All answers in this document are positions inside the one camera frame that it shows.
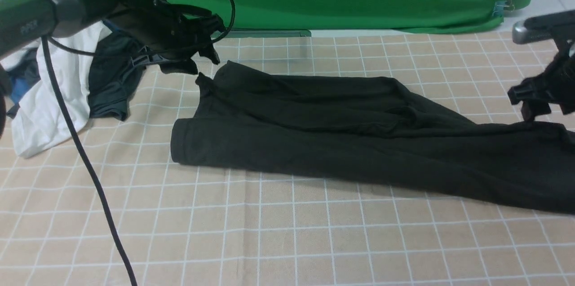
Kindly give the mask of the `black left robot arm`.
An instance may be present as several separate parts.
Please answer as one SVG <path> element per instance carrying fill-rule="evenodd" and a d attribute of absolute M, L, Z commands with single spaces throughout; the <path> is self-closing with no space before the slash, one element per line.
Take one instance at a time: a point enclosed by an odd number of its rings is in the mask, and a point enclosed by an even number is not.
<path fill-rule="evenodd" d="M 107 20 L 144 45 L 131 61 L 136 66 L 160 65 L 165 74 L 195 75 L 192 57 L 199 53 L 213 64 L 220 58 L 214 43 L 229 34 L 236 7 L 231 5 L 230 23 L 193 5 L 168 0 L 1 0 L 1 56 L 4 57 L 46 36 L 50 43 L 70 53 L 93 53 L 56 41 Z"/>

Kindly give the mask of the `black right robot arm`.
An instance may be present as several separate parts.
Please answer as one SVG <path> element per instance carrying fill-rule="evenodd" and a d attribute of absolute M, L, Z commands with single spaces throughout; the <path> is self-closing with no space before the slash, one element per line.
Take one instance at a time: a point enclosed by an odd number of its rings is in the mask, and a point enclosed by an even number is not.
<path fill-rule="evenodd" d="M 515 44 L 531 44 L 552 39 L 558 52 L 545 70 L 523 79 L 508 91 L 512 105 L 521 104 L 525 122 L 552 112 L 558 105 L 562 114 L 575 110 L 575 13 L 573 10 L 541 15 L 516 22 L 512 29 Z"/>

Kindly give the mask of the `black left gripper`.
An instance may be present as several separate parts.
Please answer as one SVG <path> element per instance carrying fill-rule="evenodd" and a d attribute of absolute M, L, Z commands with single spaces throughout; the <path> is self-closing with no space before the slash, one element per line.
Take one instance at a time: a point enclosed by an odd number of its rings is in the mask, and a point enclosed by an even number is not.
<path fill-rule="evenodd" d="M 170 59 L 159 63 L 165 75 L 197 75 L 199 68 L 190 59 L 195 53 L 214 65 L 221 63 L 214 43 L 226 36 L 226 25 L 208 9 L 168 0 L 119 0 L 107 19 L 146 45 L 151 54 Z"/>

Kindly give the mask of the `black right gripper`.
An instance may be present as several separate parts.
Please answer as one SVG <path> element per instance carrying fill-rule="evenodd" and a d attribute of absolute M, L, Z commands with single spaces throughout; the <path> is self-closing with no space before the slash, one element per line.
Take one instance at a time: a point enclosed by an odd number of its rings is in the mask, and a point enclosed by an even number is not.
<path fill-rule="evenodd" d="M 551 104 L 558 105 L 564 115 L 575 111 L 574 65 L 574 42 L 568 42 L 542 73 L 525 78 L 509 89 L 511 104 L 522 103 L 524 122 L 533 122 L 538 116 L 550 114 Z"/>

